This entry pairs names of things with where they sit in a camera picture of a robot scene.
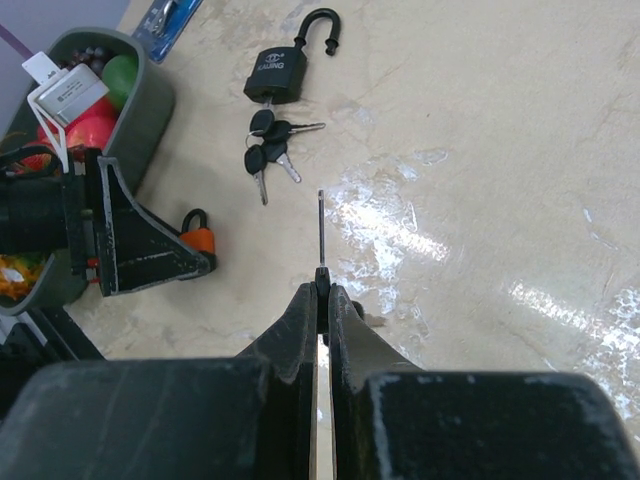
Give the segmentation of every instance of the black padlock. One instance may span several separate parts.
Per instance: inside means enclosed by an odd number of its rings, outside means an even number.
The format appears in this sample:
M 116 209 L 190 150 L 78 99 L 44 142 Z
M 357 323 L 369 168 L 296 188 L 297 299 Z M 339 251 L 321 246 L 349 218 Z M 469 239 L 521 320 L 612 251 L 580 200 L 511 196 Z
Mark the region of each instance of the black padlock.
M 319 18 L 329 18 L 331 33 L 325 41 L 326 54 L 333 56 L 340 37 L 340 17 L 330 8 L 319 8 L 307 15 L 293 47 L 275 47 L 260 52 L 251 76 L 247 78 L 244 93 L 256 103 L 271 101 L 273 104 L 291 103 L 300 99 L 302 80 L 307 71 L 307 56 L 302 47 L 307 44 L 309 26 Z

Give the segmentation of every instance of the white tag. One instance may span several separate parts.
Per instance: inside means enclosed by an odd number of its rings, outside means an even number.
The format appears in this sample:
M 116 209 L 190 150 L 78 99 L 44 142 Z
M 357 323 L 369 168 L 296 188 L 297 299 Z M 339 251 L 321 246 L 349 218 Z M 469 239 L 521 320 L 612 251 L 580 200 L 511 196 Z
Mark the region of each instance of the white tag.
M 44 85 L 56 73 L 60 72 L 58 66 L 44 52 L 36 53 L 22 64 L 22 68 L 40 85 Z

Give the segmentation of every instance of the metal rod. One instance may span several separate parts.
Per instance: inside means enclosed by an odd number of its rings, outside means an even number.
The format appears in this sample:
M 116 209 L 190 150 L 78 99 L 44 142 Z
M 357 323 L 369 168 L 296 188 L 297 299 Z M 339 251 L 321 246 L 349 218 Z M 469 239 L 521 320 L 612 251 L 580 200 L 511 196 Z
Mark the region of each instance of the metal rod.
M 318 215 L 320 226 L 320 266 L 324 267 L 324 190 L 318 190 Z

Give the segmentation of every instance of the plastic container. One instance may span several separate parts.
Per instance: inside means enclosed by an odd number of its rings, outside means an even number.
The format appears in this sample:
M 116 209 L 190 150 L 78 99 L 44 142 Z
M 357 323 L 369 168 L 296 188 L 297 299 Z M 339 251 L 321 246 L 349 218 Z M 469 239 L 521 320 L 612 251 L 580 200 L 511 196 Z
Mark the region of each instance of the plastic container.
M 138 76 L 118 123 L 103 154 L 119 160 L 127 186 L 135 192 L 160 143 L 175 106 L 175 91 L 160 69 L 153 65 L 137 40 L 105 28 L 76 28 L 56 40 L 48 51 L 53 61 L 69 60 L 76 48 L 101 45 L 116 55 L 133 55 L 138 59 Z M 18 148 L 36 140 L 38 122 L 26 97 L 36 87 L 35 82 L 25 92 L 7 135 L 15 135 L 2 144 L 2 150 Z M 86 288 L 86 282 L 71 275 L 69 255 L 58 251 L 47 260 L 42 275 L 31 293 L 20 302 L 0 296 L 0 314 L 17 315 L 29 308 L 61 306 L 76 300 Z

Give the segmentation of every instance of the padlock shackle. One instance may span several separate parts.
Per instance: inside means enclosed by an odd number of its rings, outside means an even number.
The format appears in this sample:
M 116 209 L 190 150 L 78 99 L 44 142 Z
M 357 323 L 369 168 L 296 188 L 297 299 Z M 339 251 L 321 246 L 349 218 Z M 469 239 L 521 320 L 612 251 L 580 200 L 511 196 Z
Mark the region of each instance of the padlock shackle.
M 330 8 L 318 8 L 304 17 L 304 20 L 302 20 L 302 24 L 300 25 L 300 30 L 298 30 L 298 35 L 293 39 L 293 41 L 297 48 L 301 49 L 304 47 L 307 44 L 307 32 L 309 31 L 309 27 L 319 18 L 328 18 L 331 20 L 331 33 L 329 33 L 329 38 L 327 38 L 324 43 L 327 45 L 325 53 L 332 57 L 335 55 L 338 45 L 340 45 L 338 43 L 338 39 L 340 38 L 341 22 L 340 16 L 335 10 Z
M 184 220 L 182 221 L 182 229 L 180 230 L 181 234 L 189 231 L 191 221 L 196 217 L 200 220 L 199 228 L 207 228 L 207 213 L 201 208 L 194 208 L 184 217 Z

